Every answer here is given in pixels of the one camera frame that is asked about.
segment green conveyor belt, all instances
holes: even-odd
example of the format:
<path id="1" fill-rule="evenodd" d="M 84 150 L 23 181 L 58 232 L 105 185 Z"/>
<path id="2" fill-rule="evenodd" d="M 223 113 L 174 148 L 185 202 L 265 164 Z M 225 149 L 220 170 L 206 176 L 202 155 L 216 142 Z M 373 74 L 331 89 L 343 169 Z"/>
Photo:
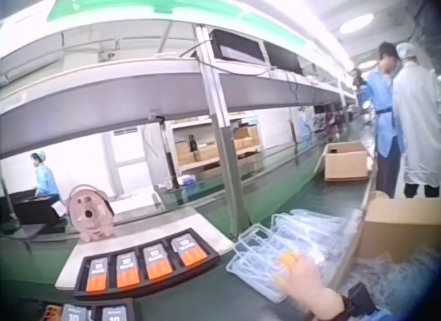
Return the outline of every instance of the green conveyor belt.
<path id="1" fill-rule="evenodd" d="M 368 127 L 357 126 L 344 139 L 371 139 Z M 272 189 L 280 187 L 272 181 Z M 258 191 L 265 188 L 271 192 L 268 184 L 251 187 Z M 306 181 L 298 188 L 291 187 L 291 198 L 284 200 L 276 209 L 256 215 L 265 225 L 269 216 L 275 212 L 289 211 L 294 208 L 305 208 L 327 214 L 344 215 L 352 212 L 362 204 L 367 182 L 361 183 L 326 183 L 321 175 Z M 202 211 L 210 221 L 217 223 L 217 211 Z M 50 302 L 64 303 L 72 299 L 72 293 L 57 291 L 54 283 L 67 260 L 76 240 L 67 242 L 32 243 L 28 253 L 23 243 L 9 242 L 1 245 L 2 297 L 14 302 L 18 297 L 38 298 Z M 294 306 L 285 301 L 273 304 L 251 289 L 236 276 L 227 273 L 225 266 L 232 253 L 221 258 L 212 270 L 184 282 L 171 289 L 135 300 L 139 320 L 299 320 L 300 315 Z"/>

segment latex glove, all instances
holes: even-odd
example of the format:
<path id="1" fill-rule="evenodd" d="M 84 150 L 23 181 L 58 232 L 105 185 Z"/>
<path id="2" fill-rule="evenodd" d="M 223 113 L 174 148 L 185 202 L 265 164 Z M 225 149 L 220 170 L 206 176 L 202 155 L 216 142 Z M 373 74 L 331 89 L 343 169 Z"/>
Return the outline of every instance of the latex glove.
<path id="1" fill-rule="evenodd" d="M 309 256 L 284 251 L 278 261 L 288 269 L 289 277 L 286 280 L 282 276 L 275 276 L 276 282 L 287 295 L 317 318 L 330 320 L 345 310 L 341 296 L 323 286 L 317 265 Z"/>

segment shelf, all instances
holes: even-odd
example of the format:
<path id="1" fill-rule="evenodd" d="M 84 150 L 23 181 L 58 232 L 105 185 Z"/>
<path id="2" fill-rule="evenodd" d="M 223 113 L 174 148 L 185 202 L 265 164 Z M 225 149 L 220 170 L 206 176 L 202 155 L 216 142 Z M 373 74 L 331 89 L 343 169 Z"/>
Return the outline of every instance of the shelf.
<path id="1" fill-rule="evenodd" d="M 260 151 L 260 145 L 255 145 L 253 147 L 247 147 L 246 149 L 236 150 L 236 154 L 245 154 L 247 152 L 259 152 Z M 196 161 L 195 163 L 190 163 L 186 165 L 179 166 L 179 169 L 181 172 L 188 171 L 189 169 L 194 169 L 202 166 L 206 166 L 208 164 L 212 164 L 219 161 L 219 157 L 204 160 L 204 161 Z"/>
<path id="2" fill-rule="evenodd" d="M 237 116 L 229 116 L 229 119 L 231 121 L 244 119 L 244 118 L 256 118 L 256 116 L 254 114 L 240 114 Z M 188 121 L 186 123 L 174 123 L 174 124 L 172 124 L 172 129 L 178 130 L 180 128 L 193 127 L 193 126 L 199 126 L 199 125 L 211 125 L 211 123 L 212 123 L 211 119 Z"/>

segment black hair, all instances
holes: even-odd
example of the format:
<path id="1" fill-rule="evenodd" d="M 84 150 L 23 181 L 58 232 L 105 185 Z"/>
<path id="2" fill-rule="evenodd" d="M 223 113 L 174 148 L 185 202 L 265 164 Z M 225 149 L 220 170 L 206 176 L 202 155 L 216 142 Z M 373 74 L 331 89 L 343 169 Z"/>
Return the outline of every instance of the black hair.
<path id="1" fill-rule="evenodd" d="M 30 158 L 39 161 L 40 163 L 42 163 L 43 161 L 41 160 L 40 156 L 38 154 L 36 154 L 35 152 L 33 154 L 30 155 Z"/>
<path id="2" fill-rule="evenodd" d="M 380 60 L 383 59 L 384 55 L 399 59 L 396 46 L 389 42 L 383 42 L 378 47 L 378 56 L 380 57 Z"/>

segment white cap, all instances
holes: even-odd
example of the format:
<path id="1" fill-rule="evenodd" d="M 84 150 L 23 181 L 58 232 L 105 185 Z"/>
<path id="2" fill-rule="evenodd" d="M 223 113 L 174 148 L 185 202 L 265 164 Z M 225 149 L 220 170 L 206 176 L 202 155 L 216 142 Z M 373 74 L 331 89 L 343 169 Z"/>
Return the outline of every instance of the white cap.
<path id="1" fill-rule="evenodd" d="M 416 57 L 415 47 L 407 42 L 397 45 L 397 51 L 398 51 L 398 56 L 400 56 L 401 59 Z"/>

